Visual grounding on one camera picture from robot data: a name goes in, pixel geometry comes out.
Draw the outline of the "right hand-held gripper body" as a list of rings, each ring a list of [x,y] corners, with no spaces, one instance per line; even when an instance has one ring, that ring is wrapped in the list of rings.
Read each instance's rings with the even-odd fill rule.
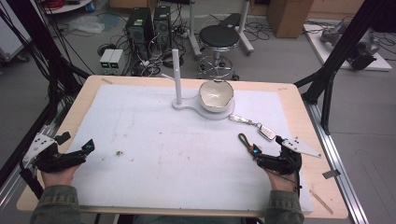
[[[314,158],[321,157],[319,152],[298,137],[283,139],[283,147],[278,156],[262,153],[262,158],[256,160],[261,168],[276,171],[281,175],[291,175],[300,171],[303,154]]]

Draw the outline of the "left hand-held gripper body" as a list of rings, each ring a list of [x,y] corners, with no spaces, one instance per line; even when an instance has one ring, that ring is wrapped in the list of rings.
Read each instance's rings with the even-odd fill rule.
[[[86,161],[87,156],[79,154],[79,150],[61,153],[54,138],[37,133],[23,161],[30,161],[38,170],[46,173],[57,173],[77,166]]]

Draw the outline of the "silver keychain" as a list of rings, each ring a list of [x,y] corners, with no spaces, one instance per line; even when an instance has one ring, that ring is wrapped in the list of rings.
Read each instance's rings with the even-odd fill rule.
[[[257,127],[259,134],[261,136],[263,136],[265,139],[267,139],[268,141],[272,141],[276,138],[276,133],[273,130],[269,129],[268,127],[264,126],[263,124],[261,124],[259,122],[254,122],[251,119],[246,119],[246,118],[243,118],[243,117],[235,115],[235,114],[231,114],[229,116],[229,120],[240,122],[240,123],[245,123],[247,125]]]

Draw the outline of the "olive strap keychain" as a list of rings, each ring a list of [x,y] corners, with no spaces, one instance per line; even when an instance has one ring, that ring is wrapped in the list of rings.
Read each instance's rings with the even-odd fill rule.
[[[245,146],[249,153],[253,152],[253,146],[249,143],[247,137],[243,133],[238,134],[238,139]]]

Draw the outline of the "white stand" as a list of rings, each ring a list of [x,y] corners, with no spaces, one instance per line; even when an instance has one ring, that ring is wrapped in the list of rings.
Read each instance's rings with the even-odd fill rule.
[[[180,62],[179,62],[179,51],[177,49],[172,49],[172,61],[173,61],[173,77],[169,77],[163,74],[163,77],[172,79],[176,86],[176,99],[172,102],[172,107],[175,110],[192,110],[200,115],[202,118],[210,120],[223,120],[227,119],[234,111],[234,91],[233,91],[233,101],[231,106],[224,112],[213,113],[204,109],[199,102],[198,93],[191,98],[183,98],[181,93],[181,75],[180,75]]]

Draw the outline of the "person's right hand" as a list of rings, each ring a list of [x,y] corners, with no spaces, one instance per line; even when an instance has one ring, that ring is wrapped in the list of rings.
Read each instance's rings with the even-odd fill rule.
[[[295,176],[294,175],[280,175],[273,170],[265,169],[271,183],[272,190],[280,191],[295,191]]]

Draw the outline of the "person's left hand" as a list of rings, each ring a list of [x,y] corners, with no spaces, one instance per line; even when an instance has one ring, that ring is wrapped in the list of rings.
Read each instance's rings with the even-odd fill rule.
[[[78,168],[79,166],[73,166],[57,173],[41,172],[45,187],[70,186]]]

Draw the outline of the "thin wooden stick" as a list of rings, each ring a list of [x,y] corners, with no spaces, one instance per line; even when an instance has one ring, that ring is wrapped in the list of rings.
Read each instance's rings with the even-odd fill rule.
[[[327,205],[312,189],[309,190],[312,196],[331,214],[333,215],[333,210]]]

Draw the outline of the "white ceramic bowl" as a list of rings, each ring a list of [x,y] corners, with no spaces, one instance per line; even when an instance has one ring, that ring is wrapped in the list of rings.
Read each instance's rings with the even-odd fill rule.
[[[199,88],[200,105],[209,112],[226,111],[233,101],[233,87],[227,81],[208,80]]]

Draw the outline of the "grey power supply unit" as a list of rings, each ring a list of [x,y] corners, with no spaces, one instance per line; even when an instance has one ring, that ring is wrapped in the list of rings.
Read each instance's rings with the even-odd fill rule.
[[[114,49],[111,59],[109,60],[110,70],[113,75],[120,75],[125,65],[122,49]]]
[[[100,65],[105,75],[109,75],[111,72],[110,60],[113,54],[113,49],[106,49],[100,59]]]

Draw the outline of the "black round stool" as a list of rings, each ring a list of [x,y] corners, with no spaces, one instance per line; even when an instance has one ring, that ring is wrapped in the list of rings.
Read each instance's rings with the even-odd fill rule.
[[[231,76],[237,81],[239,76],[235,73],[233,63],[221,55],[230,51],[239,44],[239,34],[234,28],[221,25],[210,25],[199,33],[200,51],[211,50],[211,55],[203,56],[198,62],[198,78],[224,79]]]

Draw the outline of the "brown cardboard box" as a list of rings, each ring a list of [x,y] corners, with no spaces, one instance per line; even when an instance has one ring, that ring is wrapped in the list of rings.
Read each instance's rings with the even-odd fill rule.
[[[314,0],[270,0],[266,19],[277,38],[297,38]]]

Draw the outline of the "large black computer tower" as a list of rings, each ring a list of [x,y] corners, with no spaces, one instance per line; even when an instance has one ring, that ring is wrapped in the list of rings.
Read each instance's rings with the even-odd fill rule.
[[[151,57],[150,41],[154,38],[151,11],[148,7],[135,7],[125,25],[128,39],[141,59]]]

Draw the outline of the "aluminium rail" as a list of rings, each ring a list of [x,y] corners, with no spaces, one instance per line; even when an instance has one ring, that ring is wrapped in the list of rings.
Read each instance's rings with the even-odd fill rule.
[[[321,127],[321,112],[317,105],[305,103],[305,108],[312,124],[317,132],[318,140],[322,145],[324,155],[332,171],[337,171],[338,175],[334,177],[337,186],[341,192],[344,202],[349,213],[349,217],[354,224],[369,224],[369,220],[361,206],[358,195],[347,174],[347,170],[337,151],[336,145],[329,134]]]
[[[48,112],[50,105],[46,105],[5,164],[0,168],[0,216],[11,206],[14,195],[20,190],[20,187],[25,185],[20,171],[24,168],[30,168],[31,163],[23,161],[22,158],[33,143],[35,135],[43,133],[46,136],[54,137],[72,104],[72,101],[62,99],[58,104],[57,114],[53,117]]]

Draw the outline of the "black metal frame post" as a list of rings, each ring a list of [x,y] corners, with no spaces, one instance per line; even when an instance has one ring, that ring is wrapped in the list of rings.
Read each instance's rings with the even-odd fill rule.
[[[303,101],[310,105],[316,105],[319,96],[324,94],[320,124],[326,134],[330,134],[329,116],[335,75],[358,45],[364,33],[387,10],[391,3],[396,3],[396,0],[364,0],[325,63],[317,72],[294,83],[297,88],[310,84],[308,90],[302,94]]]
[[[47,120],[62,121],[82,88],[81,79],[90,74],[75,66],[69,55],[63,56],[55,44],[48,25],[31,0],[6,0],[10,10],[31,37],[28,41],[14,25],[5,10],[0,8],[0,18],[33,56],[35,63],[49,82]]]

